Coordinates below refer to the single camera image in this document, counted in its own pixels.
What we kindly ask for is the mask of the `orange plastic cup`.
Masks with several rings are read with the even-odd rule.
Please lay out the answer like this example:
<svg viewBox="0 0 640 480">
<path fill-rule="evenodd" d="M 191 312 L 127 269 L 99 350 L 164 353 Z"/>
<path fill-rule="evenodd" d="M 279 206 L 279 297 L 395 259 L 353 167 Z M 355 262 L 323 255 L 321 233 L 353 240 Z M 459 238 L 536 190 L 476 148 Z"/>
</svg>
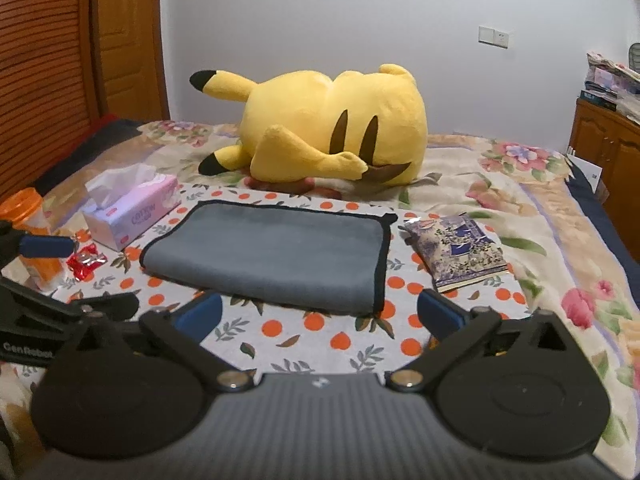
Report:
<svg viewBox="0 0 640 480">
<path fill-rule="evenodd" d="M 11 223 L 11 228 L 23 234 L 18 242 L 21 263 L 32 282 L 48 294 L 53 292 L 64 278 L 62 259 L 43 237 L 51 234 L 43 210 L 43 198 L 35 188 L 23 188 L 1 203 L 1 219 Z"/>
</svg>

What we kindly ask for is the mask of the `pink tissue box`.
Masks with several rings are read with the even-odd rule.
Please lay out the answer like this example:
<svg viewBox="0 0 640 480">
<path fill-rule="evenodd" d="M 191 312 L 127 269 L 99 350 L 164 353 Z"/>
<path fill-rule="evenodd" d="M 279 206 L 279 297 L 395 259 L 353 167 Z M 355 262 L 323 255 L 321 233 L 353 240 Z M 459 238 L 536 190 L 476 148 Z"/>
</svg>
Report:
<svg viewBox="0 0 640 480">
<path fill-rule="evenodd" d="M 116 252 L 180 203 L 177 177 L 147 164 L 105 170 L 85 188 L 89 200 L 81 212 L 91 236 Z"/>
</svg>

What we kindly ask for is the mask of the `purple and grey towel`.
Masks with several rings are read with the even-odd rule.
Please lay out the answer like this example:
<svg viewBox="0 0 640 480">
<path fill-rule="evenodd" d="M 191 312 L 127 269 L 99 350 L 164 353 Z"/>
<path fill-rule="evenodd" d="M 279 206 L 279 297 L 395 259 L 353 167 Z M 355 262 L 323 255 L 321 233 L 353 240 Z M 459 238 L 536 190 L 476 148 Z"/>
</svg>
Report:
<svg viewBox="0 0 640 480">
<path fill-rule="evenodd" d="M 143 269 L 229 296 L 339 315 L 380 312 L 396 214 L 210 200 L 143 249 Z"/>
</svg>

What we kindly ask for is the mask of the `floral bed blanket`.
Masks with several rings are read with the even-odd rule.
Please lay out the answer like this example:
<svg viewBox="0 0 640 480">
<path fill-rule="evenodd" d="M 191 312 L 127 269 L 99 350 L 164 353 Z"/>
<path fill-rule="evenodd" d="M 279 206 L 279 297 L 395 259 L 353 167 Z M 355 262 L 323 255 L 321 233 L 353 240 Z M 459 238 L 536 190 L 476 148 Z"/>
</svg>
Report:
<svg viewBox="0 0 640 480">
<path fill-rule="evenodd" d="M 57 228 L 88 242 L 91 236 L 79 211 L 85 182 L 136 160 L 178 178 L 183 192 L 179 214 L 206 198 L 277 202 L 278 194 L 258 191 L 239 172 L 198 175 L 205 155 L 235 140 L 232 125 L 150 122 L 134 139 L 110 148 L 49 192 L 44 209 Z M 578 182 L 577 168 L 546 150 L 538 151 L 535 165 L 524 167 L 516 156 L 527 153 L 527 146 L 513 142 L 434 134 L 420 176 L 404 188 L 318 181 L 308 192 L 294 195 L 291 204 L 344 212 L 381 207 L 423 218 L 470 214 L 502 244 L 509 270 L 454 290 L 450 298 L 465 307 L 488 304 L 507 316 L 538 308 L 556 312 L 597 367 L 612 400 L 597 454 L 618 474 L 631 476 L 639 469 L 634 269 L 613 243 L 606 214 L 588 211 L 591 188 Z M 430 278 L 404 243 L 393 242 L 388 264 L 387 306 L 378 320 L 232 298 L 206 344 L 258 373 L 379 372 L 406 362 L 427 342 L 415 307 L 418 289 L 430 284 Z"/>
</svg>

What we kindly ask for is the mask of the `white wall switch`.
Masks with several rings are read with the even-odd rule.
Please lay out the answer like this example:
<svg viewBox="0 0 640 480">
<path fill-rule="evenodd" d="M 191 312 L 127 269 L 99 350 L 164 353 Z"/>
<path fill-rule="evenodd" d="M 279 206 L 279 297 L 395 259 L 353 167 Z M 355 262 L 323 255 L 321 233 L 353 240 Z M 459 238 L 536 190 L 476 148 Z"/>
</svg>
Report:
<svg viewBox="0 0 640 480">
<path fill-rule="evenodd" d="M 478 42 L 500 49 L 507 49 L 510 44 L 510 35 L 498 29 L 480 26 L 478 28 Z"/>
</svg>

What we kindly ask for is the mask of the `yellow Pikachu plush toy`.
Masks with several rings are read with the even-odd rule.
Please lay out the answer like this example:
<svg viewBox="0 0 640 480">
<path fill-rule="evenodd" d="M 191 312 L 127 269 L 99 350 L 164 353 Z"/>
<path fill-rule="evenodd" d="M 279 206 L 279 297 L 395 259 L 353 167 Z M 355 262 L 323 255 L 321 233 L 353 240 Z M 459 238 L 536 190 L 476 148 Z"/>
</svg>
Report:
<svg viewBox="0 0 640 480">
<path fill-rule="evenodd" d="M 266 183 L 307 178 L 405 185 L 420 172 L 426 109 L 413 74 L 397 64 L 335 78 L 296 70 L 256 82 L 225 70 L 198 70 L 190 84 L 241 102 L 239 140 L 205 157 L 203 176 L 245 169 Z"/>
</svg>

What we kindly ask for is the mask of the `stack of papers and books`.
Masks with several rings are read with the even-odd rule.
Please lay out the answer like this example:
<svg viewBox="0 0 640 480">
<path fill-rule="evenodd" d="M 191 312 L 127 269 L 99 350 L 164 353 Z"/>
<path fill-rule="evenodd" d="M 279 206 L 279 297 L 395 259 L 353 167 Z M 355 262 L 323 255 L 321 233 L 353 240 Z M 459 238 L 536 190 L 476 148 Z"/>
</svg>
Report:
<svg viewBox="0 0 640 480">
<path fill-rule="evenodd" d="M 580 97 L 639 123 L 639 73 L 597 52 L 587 53 L 588 70 Z"/>
</svg>

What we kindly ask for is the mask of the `purple snack packet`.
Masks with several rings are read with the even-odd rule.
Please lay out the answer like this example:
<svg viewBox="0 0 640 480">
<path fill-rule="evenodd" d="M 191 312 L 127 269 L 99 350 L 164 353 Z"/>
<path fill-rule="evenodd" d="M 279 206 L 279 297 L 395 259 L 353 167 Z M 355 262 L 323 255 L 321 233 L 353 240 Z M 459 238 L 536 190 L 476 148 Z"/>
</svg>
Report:
<svg viewBox="0 0 640 480">
<path fill-rule="evenodd" d="M 472 285 L 508 270 L 500 245 L 468 214 L 411 218 L 400 229 L 430 272 L 438 292 Z"/>
</svg>

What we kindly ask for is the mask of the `wooden slatted headboard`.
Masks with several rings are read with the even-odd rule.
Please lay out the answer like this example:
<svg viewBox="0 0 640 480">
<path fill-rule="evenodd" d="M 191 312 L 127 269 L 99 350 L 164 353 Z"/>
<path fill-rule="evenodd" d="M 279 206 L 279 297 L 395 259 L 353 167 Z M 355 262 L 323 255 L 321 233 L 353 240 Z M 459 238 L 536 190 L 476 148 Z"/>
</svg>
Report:
<svg viewBox="0 0 640 480">
<path fill-rule="evenodd" d="M 166 119 L 160 0 L 1 0 L 1 194 L 111 117 Z"/>
</svg>

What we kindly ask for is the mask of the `wooden cabinet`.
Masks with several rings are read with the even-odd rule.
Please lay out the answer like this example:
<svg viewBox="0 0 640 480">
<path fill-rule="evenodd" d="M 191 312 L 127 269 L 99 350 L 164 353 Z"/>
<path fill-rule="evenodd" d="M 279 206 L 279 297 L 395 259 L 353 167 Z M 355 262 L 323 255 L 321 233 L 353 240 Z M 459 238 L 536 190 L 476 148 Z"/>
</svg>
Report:
<svg viewBox="0 0 640 480">
<path fill-rule="evenodd" d="M 576 100 L 570 147 L 602 168 L 604 209 L 634 260 L 639 261 L 639 126 L 584 99 Z"/>
</svg>

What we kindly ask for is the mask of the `red candy wrapper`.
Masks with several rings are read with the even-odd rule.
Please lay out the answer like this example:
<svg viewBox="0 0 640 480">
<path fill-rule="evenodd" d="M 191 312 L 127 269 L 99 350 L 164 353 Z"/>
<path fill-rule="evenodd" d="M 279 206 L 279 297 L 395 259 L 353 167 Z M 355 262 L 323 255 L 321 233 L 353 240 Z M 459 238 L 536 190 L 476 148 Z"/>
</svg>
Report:
<svg viewBox="0 0 640 480">
<path fill-rule="evenodd" d="M 66 260 L 68 270 L 78 282 L 87 281 L 105 263 L 107 256 L 94 243 L 79 248 Z"/>
</svg>

